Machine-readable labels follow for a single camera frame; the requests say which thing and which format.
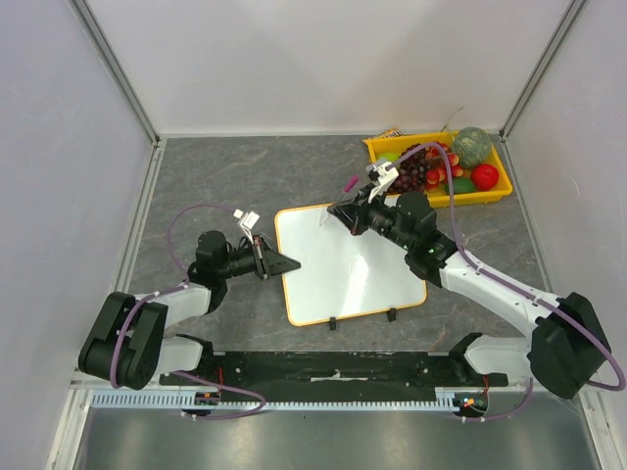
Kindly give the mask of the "white purple marker pen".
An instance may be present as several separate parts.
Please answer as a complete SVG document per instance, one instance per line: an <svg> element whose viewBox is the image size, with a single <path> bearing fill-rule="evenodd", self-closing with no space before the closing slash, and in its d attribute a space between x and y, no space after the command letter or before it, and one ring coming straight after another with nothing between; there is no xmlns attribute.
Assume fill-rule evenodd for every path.
<svg viewBox="0 0 627 470"><path fill-rule="evenodd" d="M332 206L336 206L336 205L342 203L347 198L347 196L352 191L352 189L355 187L355 185L358 183L359 179L360 178L357 175L353 175L351 177L349 182L342 189L342 192L340 193L339 198L334 203L332 203L330 206L328 206L327 209L325 210L324 214L321 216L320 221L319 221L319 225L320 226L323 226L326 223L326 221L330 218L330 216L331 216L330 208Z"/></svg>

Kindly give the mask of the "yellow-framed whiteboard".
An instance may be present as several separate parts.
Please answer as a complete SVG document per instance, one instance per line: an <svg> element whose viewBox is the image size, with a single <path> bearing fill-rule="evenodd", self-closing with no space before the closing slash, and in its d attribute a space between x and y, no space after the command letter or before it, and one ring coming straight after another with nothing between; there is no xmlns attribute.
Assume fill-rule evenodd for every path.
<svg viewBox="0 0 627 470"><path fill-rule="evenodd" d="M422 305L426 283L410 273L406 252L372 231L353 236L326 206L280 211L279 252L301 267L282 276L287 317L296 327Z"/></svg>

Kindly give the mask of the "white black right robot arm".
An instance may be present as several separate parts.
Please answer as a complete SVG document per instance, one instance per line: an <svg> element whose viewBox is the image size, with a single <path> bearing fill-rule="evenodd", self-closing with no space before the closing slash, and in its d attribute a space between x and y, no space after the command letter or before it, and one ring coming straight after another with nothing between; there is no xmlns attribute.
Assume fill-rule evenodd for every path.
<svg viewBox="0 0 627 470"><path fill-rule="evenodd" d="M531 378L562 399L573 398L612 361L590 301L538 291L481 262L437 227L425 195L408 192L389 206L366 189L327 210L354 236L371 230L405 251L419 279L465 296L512 325L518 338L473 334L463 360L481 375Z"/></svg>

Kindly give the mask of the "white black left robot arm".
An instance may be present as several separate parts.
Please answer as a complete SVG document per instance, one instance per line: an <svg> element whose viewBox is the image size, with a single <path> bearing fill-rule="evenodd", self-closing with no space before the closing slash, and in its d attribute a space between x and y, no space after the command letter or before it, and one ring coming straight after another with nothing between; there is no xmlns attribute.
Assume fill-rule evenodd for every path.
<svg viewBox="0 0 627 470"><path fill-rule="evenodd" d="M132 390L143 389L156 375L192 371L200 364L203 342L167 339L171 325L216 311L232 278L253 273L267 280L301 267L261 235L233 247L221 232L207 231L198 239L195 260L182 283L143 296L113 292L104 300L80 350L78 369L115 388Z"/></svg>

